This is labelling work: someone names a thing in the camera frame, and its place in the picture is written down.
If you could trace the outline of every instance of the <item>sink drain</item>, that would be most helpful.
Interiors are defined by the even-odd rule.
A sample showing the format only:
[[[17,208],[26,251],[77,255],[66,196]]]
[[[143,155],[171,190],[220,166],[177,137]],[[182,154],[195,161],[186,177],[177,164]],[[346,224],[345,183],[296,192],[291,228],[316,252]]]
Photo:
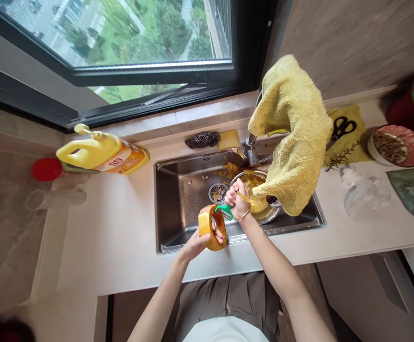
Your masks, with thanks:
[[[213,204],[223,204],[226,198],[226,192],[229,187],[221,182],[213,183],[208,189],[208,198]]]

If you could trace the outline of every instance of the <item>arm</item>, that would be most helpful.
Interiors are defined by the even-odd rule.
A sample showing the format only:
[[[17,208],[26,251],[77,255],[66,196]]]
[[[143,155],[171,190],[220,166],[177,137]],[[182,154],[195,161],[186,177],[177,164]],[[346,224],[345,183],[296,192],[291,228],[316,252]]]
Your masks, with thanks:
[[[219,243],[222,243],[223,236],[219,230],[217,230],[216,238]],[[169,273],[140,316],[127,340],[128,342],[159,342],[162,339],[188,264],[205,249],[209,239],[210,235],[200,236],[199,230],[197,230],[183,246]]]
[[[240,179],[233,186],[235,191],[248,196]],[[226,203],[235,204],[232,208],[235,217],[241,217],[248,210],[248,204],[237,197],[234,191],[227,192]],[[335,341],[291,262],[265,235],[251,214],[245,215],[239,223],[256,252],[267,278],[288,309],[297,341]]]

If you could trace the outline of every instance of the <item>kitchen sink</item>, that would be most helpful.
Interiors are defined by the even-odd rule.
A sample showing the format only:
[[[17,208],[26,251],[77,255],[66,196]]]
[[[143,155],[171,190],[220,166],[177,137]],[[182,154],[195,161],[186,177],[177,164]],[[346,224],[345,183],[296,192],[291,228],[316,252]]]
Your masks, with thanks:
[[[259,141],[256,150],[260,159],[272,154],[281,138]],[[181,158],[159,161],[155,164],[156,192],[156,236],[159,253],[180,250],[198,228],[199,211],[217,203],[223,204],[231,180],[223,176],[224,164],[231,162],[242,166],[244,160],[234,151],[189,155]],[[324,225],[316,195],[311,196],[308,205],[299,216],[287,215],[283,210],[270,223],[262,225],[268,236],[285,234]],[[229,244],[246,240],[240,224],[226,221]]]

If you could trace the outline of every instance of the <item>white countertop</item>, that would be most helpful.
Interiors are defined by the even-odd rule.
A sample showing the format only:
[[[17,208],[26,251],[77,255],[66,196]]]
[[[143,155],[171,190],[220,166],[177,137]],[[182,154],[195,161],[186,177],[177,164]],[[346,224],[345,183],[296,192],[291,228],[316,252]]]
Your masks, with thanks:
[[[375,101],[362,104],[361,113],[369,127],[385,124]],[[149,153],[150,162],[135,174],[93,176],[86,184],[85,204],[69,209],[58,291],[59,296],[66,294],[60,301],[69,307],[67,317],[74,317],[75,323],[67,325],[82,341],[93,340],[98,296],[156,287],[175,258],[156,252],[154,163],[193,152],[183,142],[167,141],[166,146],[150,146]],[[373,161],[356,166],[365,176],[383,179],[391,192],[390,205],[351,219],[344,210],[346,190],[339,172],[322,171],[316,194],[327,224],[271,237],[293,264],[414,246],[414,217],[385,174],[396,168]],[[242,241],[219,252],[203,251],[190,263],[184,281],[261,269],[249,242]]]

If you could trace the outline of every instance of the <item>bottle label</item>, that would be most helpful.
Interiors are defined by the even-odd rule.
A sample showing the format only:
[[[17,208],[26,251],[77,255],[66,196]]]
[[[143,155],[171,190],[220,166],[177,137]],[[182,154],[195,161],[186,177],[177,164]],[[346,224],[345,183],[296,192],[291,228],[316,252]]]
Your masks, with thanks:
[[[121,141],[121,149],[106,162],[95,167],[94,170],[111,173],[126,173],[140,163],[144,158],[144,152],[137,146]]]

